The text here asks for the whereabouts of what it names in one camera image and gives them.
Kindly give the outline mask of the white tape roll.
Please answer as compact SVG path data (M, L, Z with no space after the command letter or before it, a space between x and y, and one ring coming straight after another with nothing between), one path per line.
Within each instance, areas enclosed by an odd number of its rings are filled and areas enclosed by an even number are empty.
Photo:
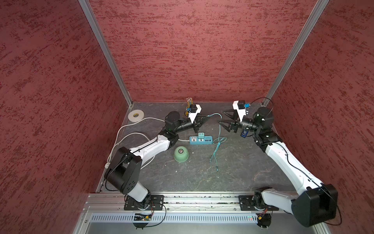
M145 113L142 110L133 110L128 114L128 120L136 123L144 119Z

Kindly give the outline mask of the teal power strip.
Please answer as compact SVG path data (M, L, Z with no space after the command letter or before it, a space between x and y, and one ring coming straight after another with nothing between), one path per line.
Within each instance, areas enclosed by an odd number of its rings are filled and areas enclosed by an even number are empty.
M212 143L212 136L204 136L203 138L199 138L198 136L190 136L190 145L210 145Z

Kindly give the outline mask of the blue black handheld device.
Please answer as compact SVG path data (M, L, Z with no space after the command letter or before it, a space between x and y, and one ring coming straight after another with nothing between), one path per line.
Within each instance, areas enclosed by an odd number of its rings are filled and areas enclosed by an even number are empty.
M241 132L241 137L243 137L243 138L246 138L246 137L247 137L247 135L248 135L248 133L249 133L249 131L248 131L248 130L246 130L246 129L243 129L243 130L242 130L242 132Z

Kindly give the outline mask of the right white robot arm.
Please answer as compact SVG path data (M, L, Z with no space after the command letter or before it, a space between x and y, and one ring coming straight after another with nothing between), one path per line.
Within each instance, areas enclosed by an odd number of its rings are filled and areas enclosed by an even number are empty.
M256 145L276 162L296 190L295 194L290 194L271 187L258 188L252 199L253 206L258 211L269 207L282 209L304 227L328 223L340 214L337 189L332 184L324 184L294 157L272 129L272 110L260 107L252 118L247 118L246 113L244 106L225 110L223 114L228 119L219 121L219 124L228 132L241 129L242 137L251 134Z

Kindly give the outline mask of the pencils bundle in bucket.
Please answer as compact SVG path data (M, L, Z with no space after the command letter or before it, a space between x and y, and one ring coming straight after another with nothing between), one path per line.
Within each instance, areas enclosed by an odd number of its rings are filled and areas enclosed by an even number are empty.
M191 110L191 105L193 105L193 99L191 97L187 97L186 101L187 101L186 111L189 112Z

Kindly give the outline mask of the yellow metal bucket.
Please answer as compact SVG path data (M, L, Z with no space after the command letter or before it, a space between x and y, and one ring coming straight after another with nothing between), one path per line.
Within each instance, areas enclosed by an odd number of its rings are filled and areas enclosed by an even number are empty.
M187 108L185 110L185 116L189 117L190 112L191 112L191 106L187 106Z

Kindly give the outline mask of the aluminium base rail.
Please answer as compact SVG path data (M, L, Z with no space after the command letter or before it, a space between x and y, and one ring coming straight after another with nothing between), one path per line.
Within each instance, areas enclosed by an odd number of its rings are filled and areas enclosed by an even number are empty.
M328 234L324 224L301 226L283 210L270 212L270 227L257 225L256 211L242 211L232 192L161 192L163 210L155 211L146 228L134 226L135 209L125 210L117 193L89 194L75 234Z

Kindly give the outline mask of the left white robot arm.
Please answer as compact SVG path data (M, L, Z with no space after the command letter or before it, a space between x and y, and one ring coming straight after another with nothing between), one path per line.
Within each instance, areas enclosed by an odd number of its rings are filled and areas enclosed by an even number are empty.
M165 125L152 140L133 148L120 147L111 157L104 175L120 193L132 198L138 209L146 210L151 205L151 192L139 182L141 167L157 154L167 151L179 140L178 133L193 129L198 132L210 117L192 113L194 118L182 118L176 111L165 117Z

